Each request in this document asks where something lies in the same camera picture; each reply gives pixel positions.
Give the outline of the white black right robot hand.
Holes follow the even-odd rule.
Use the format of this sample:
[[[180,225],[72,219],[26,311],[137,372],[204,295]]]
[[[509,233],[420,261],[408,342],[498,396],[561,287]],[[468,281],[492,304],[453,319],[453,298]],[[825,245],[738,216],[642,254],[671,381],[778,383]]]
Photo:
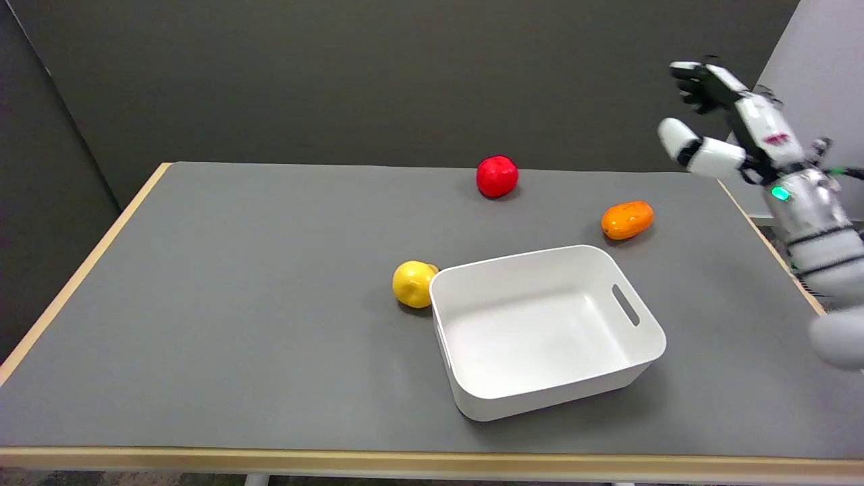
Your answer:
[[[707,178],[740,176],[752,185],[770,185],[786,174],[805,169],[805,151],[780,102],[756,92],[728,69],[705,61],[674,61],[670,74],[678,81],[682,101],[700,115],[721,111],[735,143],[701,136],[679,119],[657,127],[668,156],[691,174]]]

